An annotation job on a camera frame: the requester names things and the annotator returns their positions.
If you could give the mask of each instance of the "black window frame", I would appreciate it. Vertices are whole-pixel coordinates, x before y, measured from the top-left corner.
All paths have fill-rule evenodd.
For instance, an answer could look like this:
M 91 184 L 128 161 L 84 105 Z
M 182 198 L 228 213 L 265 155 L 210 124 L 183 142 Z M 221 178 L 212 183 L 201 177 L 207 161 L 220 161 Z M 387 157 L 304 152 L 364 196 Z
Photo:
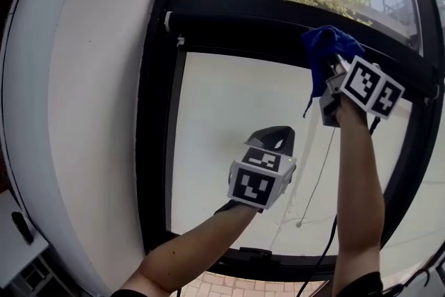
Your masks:
M 227 54 L 307 68 L 304 56 L 298 62 L 295 59 L 295 53 L 304 53 L 299 35 L 326 24 L 354 34 L 367 56 L 406 87 L 404 98 L 413 103 L 402 150 L 385 190 L 383 247 L 402 221 L 428 167 L 444 99 L 439 12 L 435 0 L 415 1 L 420 10 L 423 57 L 369 26 L 300 3 L 155 0 L 140 68 L 136 121 L 138 209 L 145 251 L 175 236 L 170 231 L 172 167 L 186 53 Z M 185 39 L 183 45 L 179 38 Z M 239 278 L 299 282 L 317 260 L 317 256 L 229 249 L 209 270 Z M 330 279 L 335 260 L 327 256 L 312 280 Z

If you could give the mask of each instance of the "blue cloth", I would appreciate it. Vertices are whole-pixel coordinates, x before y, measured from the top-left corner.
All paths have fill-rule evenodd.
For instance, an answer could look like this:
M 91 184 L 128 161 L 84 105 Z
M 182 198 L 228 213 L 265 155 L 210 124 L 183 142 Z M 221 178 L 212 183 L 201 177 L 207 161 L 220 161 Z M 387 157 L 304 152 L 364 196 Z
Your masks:
M 301 35 L 306 48 L 306 55 L 312 71 L 312 94 L 307 110 L 312 105 L 313 98 L 321 97 L 326 90 L 326 80 L 333 73 L 328 64 L 328 58 L 339 54 L 349 63 L 354 57 L 364 57 L 364 49 L 351 35 L 333 26 L 322 26 Z

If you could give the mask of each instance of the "white cube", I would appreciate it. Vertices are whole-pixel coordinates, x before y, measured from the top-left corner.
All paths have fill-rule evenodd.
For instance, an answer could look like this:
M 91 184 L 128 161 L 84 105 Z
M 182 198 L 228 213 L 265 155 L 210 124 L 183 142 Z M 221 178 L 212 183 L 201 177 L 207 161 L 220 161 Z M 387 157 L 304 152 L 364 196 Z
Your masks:
M 296 159 L 245 146 L 243 158 L 230 168 L 228 197 L 253 207 L 269 209 L 289 185 Z
M 354 57 L 340 90 L 364 111 L 388 119 L 405 88 L 380 68 Z

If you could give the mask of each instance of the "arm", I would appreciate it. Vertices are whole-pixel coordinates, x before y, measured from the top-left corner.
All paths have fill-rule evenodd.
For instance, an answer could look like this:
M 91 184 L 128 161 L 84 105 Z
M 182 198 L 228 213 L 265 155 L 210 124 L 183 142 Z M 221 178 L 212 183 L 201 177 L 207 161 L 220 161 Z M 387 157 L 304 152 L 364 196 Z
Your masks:
M 339 256 L 333 296 L 357 278 L 380 270 L 380 238 L 385 219 L 366 113 L 342 96 L 337 120 L 341 127 Z
M 144 258 L 122 288 L 150 297 L 168 297 L 213 265 L 241 235 L 257 210 L 237 205 L 164 243 Z

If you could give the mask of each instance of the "brick floor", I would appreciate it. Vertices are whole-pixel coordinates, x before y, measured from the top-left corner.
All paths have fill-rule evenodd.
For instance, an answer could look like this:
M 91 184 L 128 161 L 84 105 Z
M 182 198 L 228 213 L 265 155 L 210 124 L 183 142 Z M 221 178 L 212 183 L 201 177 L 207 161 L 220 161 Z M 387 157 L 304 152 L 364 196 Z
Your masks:
M 310 282 L 302 297 L 310 297 L 322 282 Z M 233 278 L 206 272 L 181 290 L 181 297 L 295 297 L 302 282 L 271 282 Z

